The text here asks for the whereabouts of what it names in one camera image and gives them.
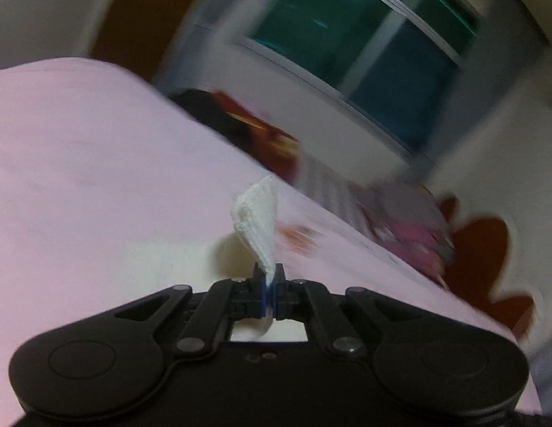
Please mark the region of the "striped pillow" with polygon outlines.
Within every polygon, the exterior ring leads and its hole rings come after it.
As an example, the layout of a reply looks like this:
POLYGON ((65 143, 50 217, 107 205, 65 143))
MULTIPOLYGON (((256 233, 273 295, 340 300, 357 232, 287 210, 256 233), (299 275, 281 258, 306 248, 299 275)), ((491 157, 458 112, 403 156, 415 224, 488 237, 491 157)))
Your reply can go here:
POLYGON ((300 152, 291 185, 355 230, 367 233, 367 222, 350 182, 314 156, 300 152))

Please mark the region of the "black garment on bed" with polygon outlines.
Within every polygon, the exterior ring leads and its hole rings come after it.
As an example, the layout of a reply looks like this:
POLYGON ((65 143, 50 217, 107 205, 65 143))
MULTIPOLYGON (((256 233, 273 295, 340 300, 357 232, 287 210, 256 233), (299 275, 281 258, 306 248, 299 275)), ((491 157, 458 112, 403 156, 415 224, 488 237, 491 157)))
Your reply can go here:
POLYGON ((208 91, 185 89, 168 98, 196 121, 222 135, 242 151, 253 148, 253 134, 249 126, 230 116, 208 91))

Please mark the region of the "red white scalloped headboard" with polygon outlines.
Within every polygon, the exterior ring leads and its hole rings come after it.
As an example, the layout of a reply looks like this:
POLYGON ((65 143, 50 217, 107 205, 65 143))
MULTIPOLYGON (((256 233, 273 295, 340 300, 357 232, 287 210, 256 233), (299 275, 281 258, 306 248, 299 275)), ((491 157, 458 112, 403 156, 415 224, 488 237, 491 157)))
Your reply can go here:
POLYGON ((494 215, 474 217, 451 227, 454 257, 445 267, 450 291, 469 306, 508 328, 522 339, 533 321, 535 301, 527 292, 494 298, 492 290, 505 271, 510 251, 506 222, 494 215))

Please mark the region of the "stack of folded clothes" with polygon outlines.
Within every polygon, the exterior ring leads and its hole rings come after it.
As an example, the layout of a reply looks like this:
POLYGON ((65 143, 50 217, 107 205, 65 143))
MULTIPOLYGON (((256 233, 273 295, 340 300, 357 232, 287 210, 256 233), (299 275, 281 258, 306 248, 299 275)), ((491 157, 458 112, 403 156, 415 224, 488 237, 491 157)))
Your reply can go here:
POLYGON ((371 239, 434 283, 444 286, 454 256, 450 228, 422 186, 391 181, 356 192, 371 239))

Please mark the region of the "brown wooden door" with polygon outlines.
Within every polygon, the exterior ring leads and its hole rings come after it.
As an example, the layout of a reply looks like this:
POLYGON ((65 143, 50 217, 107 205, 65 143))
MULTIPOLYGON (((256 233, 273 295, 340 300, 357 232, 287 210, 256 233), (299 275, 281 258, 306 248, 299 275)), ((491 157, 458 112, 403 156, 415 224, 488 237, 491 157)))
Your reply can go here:
POLYGON ((90 57, 119 65, 150 81, 193 2, 113 0, 90 57))

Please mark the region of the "pink floral bed sheet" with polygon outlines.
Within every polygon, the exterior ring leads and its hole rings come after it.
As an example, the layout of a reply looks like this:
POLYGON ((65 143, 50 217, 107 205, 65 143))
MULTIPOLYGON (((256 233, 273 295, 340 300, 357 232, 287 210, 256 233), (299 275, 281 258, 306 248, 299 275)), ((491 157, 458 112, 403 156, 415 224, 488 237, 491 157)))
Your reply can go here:
POLYGON ((231 207, 265 175, 115 65, 0 70, 0 426, 22 412, 7 367, 27 339, 177 283, 248 276, 231 207))

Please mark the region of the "grey curtain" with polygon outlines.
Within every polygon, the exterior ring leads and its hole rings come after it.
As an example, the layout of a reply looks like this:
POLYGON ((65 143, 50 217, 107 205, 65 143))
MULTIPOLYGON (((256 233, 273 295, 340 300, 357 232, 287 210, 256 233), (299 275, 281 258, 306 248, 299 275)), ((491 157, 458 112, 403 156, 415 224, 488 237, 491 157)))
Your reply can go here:
POLYGON ((425 182, 444 156, 489 117, 542 48, 543 35, 519 0, 492 0, 431 137, 396 180, 425 182))
POLYGON ((273 0, 195 0, 151 83, 164 94, 200 84, 212 51, 249 31, 273 0))

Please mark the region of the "white knit sweater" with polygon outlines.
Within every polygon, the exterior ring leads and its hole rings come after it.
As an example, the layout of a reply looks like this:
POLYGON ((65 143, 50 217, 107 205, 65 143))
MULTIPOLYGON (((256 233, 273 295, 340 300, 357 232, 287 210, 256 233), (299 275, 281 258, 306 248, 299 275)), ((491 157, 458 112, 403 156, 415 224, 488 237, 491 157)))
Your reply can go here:
POLYGON ((261 317, 240 321, 231 335, 234 341, 258 341, 273 323, 277 210, 278 185, 272 174, 238 195, 231 209, 234 232, 260 269, 257 282, 260 284, 261 299, 261 317))

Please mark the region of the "left grey curtain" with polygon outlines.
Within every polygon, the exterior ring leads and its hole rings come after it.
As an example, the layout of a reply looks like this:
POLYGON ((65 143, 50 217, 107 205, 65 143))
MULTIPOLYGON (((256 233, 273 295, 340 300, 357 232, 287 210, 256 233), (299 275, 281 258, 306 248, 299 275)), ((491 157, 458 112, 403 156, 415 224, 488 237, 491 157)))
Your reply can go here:
POLYGON ((200 84, 212 51, 249 31, 273 0, 195 0, 151 83, 164 94, 200 84))

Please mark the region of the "window with white frame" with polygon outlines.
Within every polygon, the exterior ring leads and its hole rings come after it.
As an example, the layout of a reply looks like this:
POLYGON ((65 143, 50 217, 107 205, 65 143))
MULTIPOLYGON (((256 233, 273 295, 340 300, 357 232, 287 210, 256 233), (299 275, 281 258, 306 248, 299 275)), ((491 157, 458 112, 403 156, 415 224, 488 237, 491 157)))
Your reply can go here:
POLYGON ((479 25, 464 0, 268 0, 238 42, 416 153, 479 25))

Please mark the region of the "right grey curtain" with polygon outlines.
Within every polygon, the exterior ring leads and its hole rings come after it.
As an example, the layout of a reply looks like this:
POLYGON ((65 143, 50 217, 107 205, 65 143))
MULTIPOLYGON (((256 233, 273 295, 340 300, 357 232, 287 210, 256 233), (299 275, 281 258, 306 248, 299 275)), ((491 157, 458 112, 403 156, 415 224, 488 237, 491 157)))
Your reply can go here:
POLYGON ((444 156, 489 117, 542 48, 543 35, 519 0, 492 0, 431 137, 396 180, 425 182, 444 156))

